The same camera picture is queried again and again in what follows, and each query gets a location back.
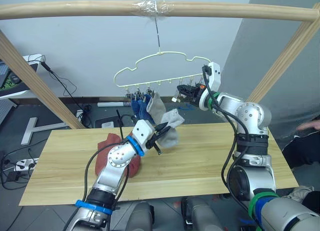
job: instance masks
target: wooden frame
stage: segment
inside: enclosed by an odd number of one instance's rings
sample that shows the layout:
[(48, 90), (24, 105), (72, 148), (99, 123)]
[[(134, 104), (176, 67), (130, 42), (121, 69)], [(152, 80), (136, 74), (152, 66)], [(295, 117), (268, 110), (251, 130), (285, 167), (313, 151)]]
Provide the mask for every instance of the wooden frame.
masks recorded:
[[(145, 16), (144, 0), (78, 0), (0, 5), (0, 20), (65, 16)], [(313, 8), (265, 4), (157, 1), (158, 15), (302, 21), (280, 56), (247, 99), (260, 102), (320, 28), (320, 3)], [(35, 74), (0, 32), (0, 59), (72, 129), (84, 128), (49, 87)]]

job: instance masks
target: electrical outlet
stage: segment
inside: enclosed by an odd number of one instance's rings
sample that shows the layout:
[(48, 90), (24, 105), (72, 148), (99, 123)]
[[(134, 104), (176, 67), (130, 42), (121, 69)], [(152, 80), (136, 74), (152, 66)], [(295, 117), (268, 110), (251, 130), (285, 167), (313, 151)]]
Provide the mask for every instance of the electrical outlet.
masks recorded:
[(84, 113), (83, 110), (79, 109), (76, 111), (75, 117), (79, 120), (79, 122), (81, 122), (81, 117), (80, 115), (82, 115)]
[[(14, 171), (28, 171), (28, 170), (34, 170), (35, 167), (36, 167), (36, 164), (38, 163), (38, 159), (39, 158), (29, 158), (29, 159), (21, 159), (19, 161), (17, 161), (15, 163), (15, 167), (14, 167)], [(35, 166), (34, 167), (31, 167), (29, 169), (29, 165), (30, 164), (33, 164), (35, 161)]]

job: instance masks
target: floor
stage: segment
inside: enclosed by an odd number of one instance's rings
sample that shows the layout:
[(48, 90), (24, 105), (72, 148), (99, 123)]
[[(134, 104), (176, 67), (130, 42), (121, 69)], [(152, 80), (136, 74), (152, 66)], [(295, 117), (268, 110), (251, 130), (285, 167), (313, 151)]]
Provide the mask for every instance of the floor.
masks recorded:
[[(73, 104), (68, 106), (72, 112), (77, 110)], [(185, 118), (185, 124), (201, 124), (201, 123), (221, 123), (222, 119), (212, 115), (210, 111), (203, 112), (194, 107), (185, 105), (184, 103), (166, 103), (167, 110), (178, 108), (179, 113)], [(116, 109), (120, 114), (132, 114), (130, 107), (97, 107), (92, 104), (90, 118), (94, 123), (97, 119), (111, 117), (116, 115)], [(21, 147), (21, 139), (25, 128), (31, 117), (38, 117), (37, 126), (54, 124), (61, 122), (53, 113), (43, 105), (20, 105), (13, 109), (0, 126), (0, 157), (8, 152)], [(124, 120), (125, 126), (132, 126), (129, 120)], [(48, 138), (50, 130), (33, 134), (31, 145)], [(285, 143), (277, 140), (281, 148)], [(40, 156), (45, 142), (37, 144), (31, 148), (31, 154), (34, 158)], [(15, 152), (10, 155), (12, 162), (27, 158), (26, 149)], [(302, 166), (294, 171), (300, 185), (313, 185), (320, 190), (320, 180), (317, 174), (320, 172), (320, 165), (314, 163), (309, 166)], [(6, 183), (8, 187), (18, 188), (24, 184)], [(280, 195), (285, 195), (289, 189), (279, 190)], [(21, 207), (18, 206), (24, 188), (17, 190), (5, 190), (0, 187), (0, 231), (7, 230), (12, 221), (15, 219)], [(204, 195), (201, 196), (212, 207), (220, 219), (221, 224), (226, 230), (236, 231), (239, 226), (250, 222), (248, 216), (232, 199), (221, 199), (220, 195)], [(153, 230), (155, 231), (183, 231), (183, 223), (180, 211), (180, 197), (151, 199), (148, 202), (154, 206), (155, 223)], [(121, 202), (118, 206), (120, 210), (113, 213), (111, 219), (111, 230), (123, 231), (129, 216), (136, 205), (136, 201)], [(25, 206), (21, 211), (18, 219), (10, 228), (10, 231), (37, 231), (51, 230), (61, 231), (74, 210), (73, 205), (52, 205), (52, 206)]]

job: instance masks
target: red cloth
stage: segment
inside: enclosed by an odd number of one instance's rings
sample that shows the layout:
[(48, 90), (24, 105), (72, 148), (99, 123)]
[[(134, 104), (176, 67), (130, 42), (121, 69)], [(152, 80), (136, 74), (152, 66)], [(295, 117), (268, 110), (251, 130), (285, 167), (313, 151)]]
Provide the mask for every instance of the red cloth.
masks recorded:
[[(120, 143), (120, 142), (121, 142), (121, 138), (118, 135), (114, 133), (109, 133), (105, 141), (98, 143), (98, 150), (102, 149), (103, 147), (109, 144)], [(98, 175), (101, 172), (101, 170), (107, 165), (108, 153), (113, 147), (114, 146), (107, 147), (104, 150), (102, 150), (100, 153), (98, 153), (95, 161), (95, 175)], [(139, 166), (140, 166), (140, 160), (141, 160), (141, 157), (139, 155), (131, 159), (131, 162), (129, 163), (130, 178), (135, 176), (136, 173), (138, 172)]]

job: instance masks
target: white stand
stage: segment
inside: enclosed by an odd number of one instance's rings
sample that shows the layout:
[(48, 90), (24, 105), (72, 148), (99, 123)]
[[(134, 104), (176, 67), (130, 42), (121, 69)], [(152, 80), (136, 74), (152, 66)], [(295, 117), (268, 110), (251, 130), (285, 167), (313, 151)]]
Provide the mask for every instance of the white stand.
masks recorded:
[(30, 143), (32, 134), (34, 132), (68, 127), (68, 125), (65, 122), (36, 127), (37, 120), (38, 120), (37, 117), (31, 117), (29, 119), (28, 125), (26, 126), (26, 129), (21, 141), (21, 145), (28, 145)]

